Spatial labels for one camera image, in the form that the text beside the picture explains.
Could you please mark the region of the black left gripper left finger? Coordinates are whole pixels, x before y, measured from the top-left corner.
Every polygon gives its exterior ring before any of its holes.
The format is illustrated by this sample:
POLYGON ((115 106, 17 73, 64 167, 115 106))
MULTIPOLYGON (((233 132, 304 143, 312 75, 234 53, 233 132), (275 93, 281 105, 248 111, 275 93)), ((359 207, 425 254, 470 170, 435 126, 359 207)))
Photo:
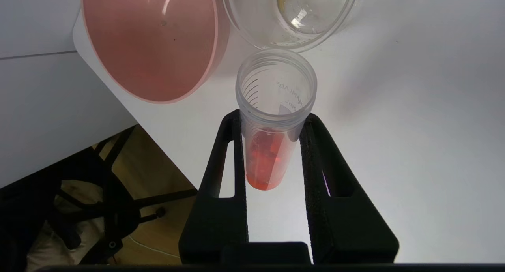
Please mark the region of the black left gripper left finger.
POLYGON ((228 245, 249 241, 240 111, 221 121, 207 168, 188 216, 178 248, 183 264, 220 263, 228 245), (233 144, 234 195, 220 198, 228 144, 233 144))

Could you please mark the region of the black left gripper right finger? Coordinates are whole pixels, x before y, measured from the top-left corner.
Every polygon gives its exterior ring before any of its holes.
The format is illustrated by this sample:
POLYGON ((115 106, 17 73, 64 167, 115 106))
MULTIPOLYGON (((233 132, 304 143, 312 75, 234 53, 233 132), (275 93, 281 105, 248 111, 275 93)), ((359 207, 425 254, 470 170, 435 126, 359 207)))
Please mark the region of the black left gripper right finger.
POLYGON ((314 264, 393 263, 397 237, 317 115, 304 122, 300 144, 314 264))

